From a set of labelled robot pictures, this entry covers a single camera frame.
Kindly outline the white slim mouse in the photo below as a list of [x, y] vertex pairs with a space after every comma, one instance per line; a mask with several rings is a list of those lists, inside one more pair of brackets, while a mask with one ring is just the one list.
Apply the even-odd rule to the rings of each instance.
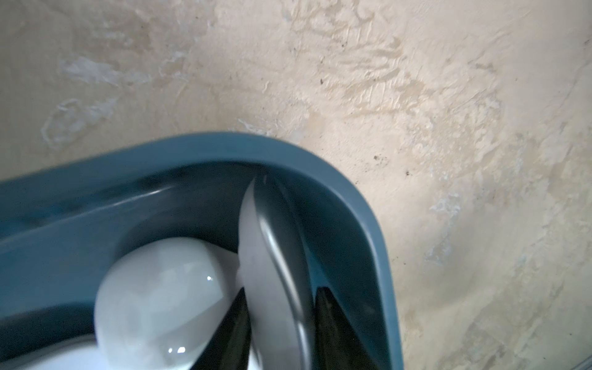
[[1, 369], [109, 369], [93, 335], [83, 335], [1, 363]]

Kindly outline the silver mouse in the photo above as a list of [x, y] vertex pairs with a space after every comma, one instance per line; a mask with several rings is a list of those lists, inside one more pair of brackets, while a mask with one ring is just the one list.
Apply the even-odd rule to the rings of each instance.
[[240, 278], [263, 369], [311, 369], [314, 301], [305, 246], [278, 182], [257, 175], [239, 217]]

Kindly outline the white rounded mouse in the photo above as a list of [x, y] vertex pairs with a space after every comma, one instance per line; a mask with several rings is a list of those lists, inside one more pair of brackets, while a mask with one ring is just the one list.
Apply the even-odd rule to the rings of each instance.
[[236, 253], [174, 237], [130, 252], [100, 284], [98, 347], [112, 369], [189, 369], [237, 294]]

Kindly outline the teal plastic storage box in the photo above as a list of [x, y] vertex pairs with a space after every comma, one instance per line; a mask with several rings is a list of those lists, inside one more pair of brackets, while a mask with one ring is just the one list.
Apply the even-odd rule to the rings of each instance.
[[339, 300], [380, 369], [404, 366], [385, 238], [360, 191], [280, 140], [191, 134], [1, 183], [1, 360], [90, 336], [101, 280], [125, 254], [168, 237], [238, 247], [243, 195], [259, 174], [282, 187], [314, 286]]

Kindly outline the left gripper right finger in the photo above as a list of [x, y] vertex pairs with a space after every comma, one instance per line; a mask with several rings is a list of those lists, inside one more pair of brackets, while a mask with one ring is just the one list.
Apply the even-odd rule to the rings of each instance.
[[319, 369], [378, 369], [329, 287], [317, 288], [314, 309]]

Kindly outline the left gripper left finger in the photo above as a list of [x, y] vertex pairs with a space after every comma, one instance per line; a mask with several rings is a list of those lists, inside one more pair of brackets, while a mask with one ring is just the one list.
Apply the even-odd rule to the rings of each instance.
[[251, 321], [242, 288], [190, 370], [247, 370], [250, 351]]

